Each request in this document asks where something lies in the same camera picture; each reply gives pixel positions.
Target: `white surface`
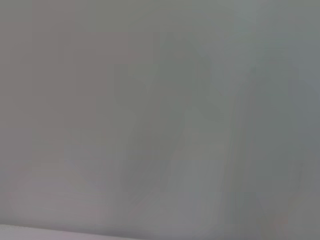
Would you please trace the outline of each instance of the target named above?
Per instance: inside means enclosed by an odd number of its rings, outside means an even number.
[[[55,231],[31,227],[0,225],[1,240],[128,240],[93,234]]]

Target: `gray background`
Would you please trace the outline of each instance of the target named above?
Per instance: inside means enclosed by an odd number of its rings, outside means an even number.
[[[296,159],[307,167],[288,234],[319,237],[319,9],[315,0],[1,1],[0,224],[212,239],[234,231],[234,196],[226,193],[259,192],[270,212],[286,206],[283,193],[296,189]],[[188,36],[195,59],[209,55],[206,99],[223,121],[201,114],[201,104],[188,107],[170,171],[158,172],[165,184],[133,201],[129,189],[139,192],[139,184],[125,176],[147,167],[130,166],[128,146],[144,104],[157,112],[150,93],[161,61],[171,60],[162,48],[168,33]],[[127,75],[117,84],[119,66]],[[162,88],[170,85],[157,88],[160,96]],[[170,104],[180,103],[171,97]],[[142,133],[147,143],[154,137]],[[153,167],[160,171],[162,162]],[[239,188],[225,184],[238,176],[229,170],[236,165],[247,176]],[[287,177],[275,179],[275,169]]]

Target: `gray wall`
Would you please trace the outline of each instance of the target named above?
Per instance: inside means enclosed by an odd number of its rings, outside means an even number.
[[[278,2],[1,1],[0,224],[229,235],[261,214],[234,193],[273,213],[302,161],[287,232],[320,234],[320,6]]]

